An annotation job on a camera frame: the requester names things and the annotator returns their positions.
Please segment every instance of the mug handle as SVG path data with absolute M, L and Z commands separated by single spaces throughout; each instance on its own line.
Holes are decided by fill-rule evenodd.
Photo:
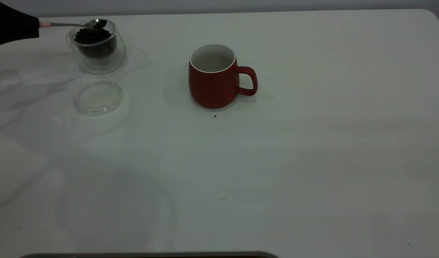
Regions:
M 256 73 L 254 72 L 254 70 L 250 67 L 239 66 L 239 67 L 237 67 L 237 72 L 238 73 L 245 73 L 246 75 L 249 75 L 251 77 L 251 80 L 253 81 L 253 89 L 252 90 L 239 88 L 239 94 L 245 95 L 245 96 L 255 95 L 257 92 L 257 77 L 256 77 Z

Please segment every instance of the black sleeve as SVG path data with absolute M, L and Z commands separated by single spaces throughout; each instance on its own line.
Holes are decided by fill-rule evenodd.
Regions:
M 39 37 L 39 19 L 0 3 L 0 45 Z

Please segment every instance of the glass jar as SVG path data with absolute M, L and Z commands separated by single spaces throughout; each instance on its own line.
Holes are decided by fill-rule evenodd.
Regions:
M 102 74 L 116 70 L 125 56 L 125 46 L 116 25 L 108 20 L 103 29 L 109 31 L 111 36 L 92 44 L 82 44 L 75 41 L 76 34 L 80 29 L 84 28 L 76 26 L 67 35 L 67 42 L 76 62 L 91 73 Z

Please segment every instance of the spoon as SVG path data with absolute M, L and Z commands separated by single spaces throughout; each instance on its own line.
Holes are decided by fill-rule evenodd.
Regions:
M 86 24 L 75 24 L 75 23 L 50 23 L 49 21 L 40 21 L 39 27 L 40 28 L 50 28 L 50 27 L 59 27 L 59 26 L 79 26 L 84 27 L 88 29 L 99 29 L 106 26 L 107 20 L 103 19 L 95 19 L 92 21 L 89 21 Z

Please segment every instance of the white table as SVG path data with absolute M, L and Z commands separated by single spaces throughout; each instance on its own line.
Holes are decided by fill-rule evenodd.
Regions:
M 248 251 L 439 258 L 439 22 L 424 10 L 110 16 L 115 111 L 79 114 L 68 28 L 0 46 L 0 258 Z M 81 22 L 90 18 L 52 18 Z M 223 43 L 259 90 L 188 89 Z M 249 77 L 241 77 L 250 87 Z

